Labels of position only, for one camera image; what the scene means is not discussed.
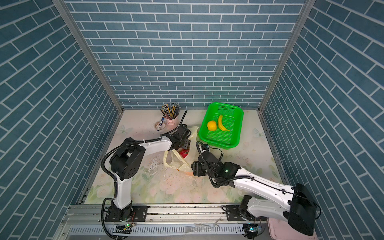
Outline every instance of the marker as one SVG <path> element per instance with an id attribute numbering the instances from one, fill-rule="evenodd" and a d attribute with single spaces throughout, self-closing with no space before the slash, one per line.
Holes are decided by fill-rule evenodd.
<path id="1" fill-rule="evenodd" d="M 157 126 L 156 131 L 160 131 L 160 128 L 161 128 L 161 125 L 163 124 L 163 121 L 164 121 L 164 118 L 162 118 L 161 121 L 159 122 L 159 125 Z"/>

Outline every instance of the ventilation grille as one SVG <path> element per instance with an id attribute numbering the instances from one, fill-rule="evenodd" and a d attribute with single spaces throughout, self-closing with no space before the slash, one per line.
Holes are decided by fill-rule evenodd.
<path id="1" fill-rule="evenodd" d="M 114 232 L 115 227 L 108 227 L 109 232 Z M 132 228 L 130 234 L 123 234 L 128 236 L 169 236 L 169 235 L 183 235 L 188 234 L 240 234 L 244 233 L 242 224 L 226 223 L 220 224 L 219 227 L 209 227 L 206 225 L 194 224 L 151 224 L 136 226 Z M 70 230 L 70 235 L 104 235 L 103 228 L 95 225 L 73 225 Z"/>

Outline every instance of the yellow lemon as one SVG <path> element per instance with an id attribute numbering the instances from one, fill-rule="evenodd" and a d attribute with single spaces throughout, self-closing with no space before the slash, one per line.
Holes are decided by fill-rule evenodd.
<path id="1" fill-rule="evenodd" d="M 215 121 L 209 121 L 207 123 L 207 128 L 209 131 L 216 131 L 216 129 L 217 129 L 216 122 Z"/>

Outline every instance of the plastic bag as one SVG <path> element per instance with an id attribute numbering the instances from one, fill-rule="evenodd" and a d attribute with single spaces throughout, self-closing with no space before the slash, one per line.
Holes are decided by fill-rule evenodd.
<path id="1" fill-rule="evenodd" d="M 163 158 L 164 167 L 170 167 L 173 169 L 177 169 L 179 171 L 183 171 L 187 175 L 193 175 L 191 164 L 194 161 L 197 161 L 197 158 L 199 156 L 199 153 L 197 152 L 197 149 L 196 149 L 196 141 L 197 141 L 196 138 L 197 138 L 198 129 L 199 129 L 198 126 L 193 126 L 189 128 L 189 130 L 191 130 L 191 135 L 188 138 L 190 140 L 189 153 L 185 158 L 183 158 L 175 149 L 164 152 L 164 158 Z M 169 155 L 172 161 L 170 163 L 167 163 L 167 157 Z"/>

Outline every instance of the metal frame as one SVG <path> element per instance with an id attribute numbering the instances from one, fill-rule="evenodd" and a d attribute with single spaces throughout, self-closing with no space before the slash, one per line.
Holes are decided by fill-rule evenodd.
<path id="1" fill-rule="evenodd" d="M 124 113 L 124 111 L 119 113 L 118 117 L 116 118 L 116 120 L 115 120 L 115 122 L 111 128 L 111 131 L 108 134 L 108 137 L 104 143 L 103 149 L 101 150 L 101 152 L 97 158 L 97 161 L 96 161 L 95 165 L 93 166 L 92 172 L 89 175 L 87 182 L 85 183 L 83 191 L 82 191 L 81 195 L 79 196 L 79 199 L 77 199 L 77 201 L 76 201 L 78 204 L 81 204 L 83 202 L 83 199 L 86 195 L 86 192 L 91 188 L 91 185 L 92 185 L 92 183 L 96 177 L 96 174 L 100 169 L 101 160 L 107 154 L 108 147 L 111 144 L 112 138 L 116 132 L 116 129 L 118 128 L 118 125 L 120 123 L 120 120 L 122 118 L 123 113 Z"/>
<path id="2" fill-rule="evenodd" d="M 111 86 L 109 85 L 107 78 L 105 77 L 101 67 L 97 63 L 94 55 L 87 42 L 85 41 L 80 29 L 78 28 L 74 18 L 70 14 L 70 11 L 65 4 L 64 0 L 52 0 L 63 20 L 67 24 L 69 30 L 73 34 L 75 40 L 79 44 L 81 50 L 84 55 L 88 59 L 90 65 L 94 69 L 95 73 L 99 77 L 101 83 L 105 87 L 108 95 L 112 99 L 113 103 L 117 107 L 119 111 L 119 116 L 115 121 L 115 124 L 112 127 L 111 133 L 108 136 L 108 139 L 105 143 L 103 150 L 100 153 L 98 161 L 95 164 L 95 167 L 87 181 L 86 187 L 83 190 L 82 197 L 84 193 L 90 187 L 90 184 L 94 180 L 98 166 L 100 165 L 100 161 L 109 147 L 109 144 L 112 140 L 113 134 L 115 133 L 117 126 L 120 122 L 123 113 L 123 107 L 120 104 L 117 96 L 113 92 Z M 281 179 L 284 184 L 290 184 L 286 172 L 284 171 L 280 156 L 277 152 L 276 146 L 271 137 L 269 128 L 266 124 L 263 110 L 271 96 L 271 93 L 276 86 L 276 83 L 281 75 L 281 72 L 288 60 L 288 57 L 296 43 L 296 40 L 299 37 L 299 34 L 304 26 L 304 23 L 312 9 L 316 0 L 306 0 L 298 20 L 293 28 L 292 34 L 287 42 L 286 48 L 281 56 L 278 66 L 276 67 L 276 71 L 274 72 L 271 82 L 266 90 L 266 93 L 261 101 L 260 107 L 258 109 L 260 121 L 262 123 L 264 133 L 266 135 L 267 141 L 269 142 L 273 157 L 276 162 L 276 166 L 281 175 Z M 148 213 L 145 222 L 138 223 L 138 226 L 146 226 L 146 227 L 154 227 L 161 226 L 164 224 L 171 224 L 172 226 L 186 226 L 191 224 L 217 224 L 219 226 L 230 225 L 238 226 L 243 223 L 250 223 L 249 221 L 236 221 L 236 222 L 228 222 L 226 218 L 226 213 L 221 209 L 223 203 L 218 204 L 147 204 Z M 83 226 L 83 229 L 88 233 L 89 231 L 93 231 L 92 229 L 100 227 L 100 214 L 101 214 L 101 204 L 97 205 L 70 205 L 66 216 L 63 219 L 63 222 L 59 226 L 55 236 L 53 239 L 55 240 L 65 240 L 67 236 L 70 235 L 71 229 L 74 229 L 79 226 Z M 107 228 L 111 228 L 115 223 L 106 223 Z"/>
<path id="3" fill-rule="evenodd" d="M 266 120 L 265 120 L 264 114 L 262 112 L 260 112 L 260 111 L 259 111 L 258 114 L 259 114 L 260 122 L 262 123 L 262 126 L 263 126 L 265 137 L 266 137 L 266 139 L 267 139 L 267 141 L 269 143 L 269 147 L 271 148 L 273 158 L 275 159 L 277 170 L 280 173 L 281 180 L 283 181 L 284 184 L 290 185 L 288 176 L 287 176 L 287 174 L 286 174 L 286 172 L 284 170 L 284 167 L 283 167 L 283 163 L 281 162 L 280 155 L 279 155 L 279 153 L 277 151 L 275 142 L 273 141 L 271 132 L 270 132 L 270 130 L 268 128 L 268 125 L 266 124 Z"/>
<path id="4" fill-rule="evenodd" d="M 101 84 L 104 86 L 109 97 L 112 99 L 112 102 L 114 103 L 114 105 L 118 109 L 119 113 L 122 113 L 123 112 L 122 105 L 120 104 L 117 96 L 115 95 L 113 89 L 111 88 L 110 84 L 108 83 L 108 80 L 107 80 L 106 76 L 104 75 L 103 70 L 101 69 L 99 63 L 97 62 L 95 56 L 93 55 L 90 47 L 88 46 L 88 43 L 85 41 L 84 36 L 82 35 L 78 25 L 75 22 L 75 19 L 73 18 L 72 14 L 70 13 L 64 0 L 52 0 L 52 2 L 55 5 L 58 12 L 60 13 L 61 17 L 63 18 L 65 24 L 67 25 L 67 27 L 71 31 L 73 37 L 75 38 L 76 42 L 80 46 L 81 50 L 83 51 L 85 57 L 88 59 L 89 64 L 92 66 L 96 75 L 99 77 Z"/>
<path id="5" fill-rule="evenodd" d="M 227 221 L 223 204 L 146 204 L 145 222 L 137 222 L 129 236 L 169 236 L 185 234 L 185 227 L 195 227 L 191 234 L 243 233 L 242 224 L 253 221 Z M 70 235 L 103 235 L 100 223 L 101 204 L 70 205 L 54 240 L 65 240 Z M 106 222 L 107 229 L 115 229 L 116 222 Z M 159 228 L 180 228 L 169 230 Z"/>
<path id="6" fill-rule="evenodd" d="M 307 17 L 309 15 L 309 13 L 311 12 L 313 4 L 315 1 L 316 0 L 306 0 L 305 4 L 304 4 L 304 6 L 300 12 L 300 15 L 297 19 L 297 22 L 296 22 L 295 26 L 293 27 L 291 36 L 287 42 L 287 45 L 285 46 L 284 52 L 281 55 L 280 61 L 277 64 L 276 70 L 273 73 L 273 76 L 272 76 L 271 81 L 268 85 L 268 88 L 267 88 L 267 90 L 264 94 L 264 97 L 260 103 L 260 107 L 259 107 L 260 112 L 263 112 L 263 110 L 266 106 L 266 103 L 268 102 L 268 100 L 272 94 L 272 91 L 275 88 L 277 81 L 279 80 L 281 72 L 283 71 L 283 68 L 284 68 L 285 64 L 287 63 L 288 57 L 291 54 L 293 47 L 295 46 L 296 40 L 298 39 L 299 34 L 300 34 L 301 30 L 303 29 L 304 23 L 306 22 Z"/>

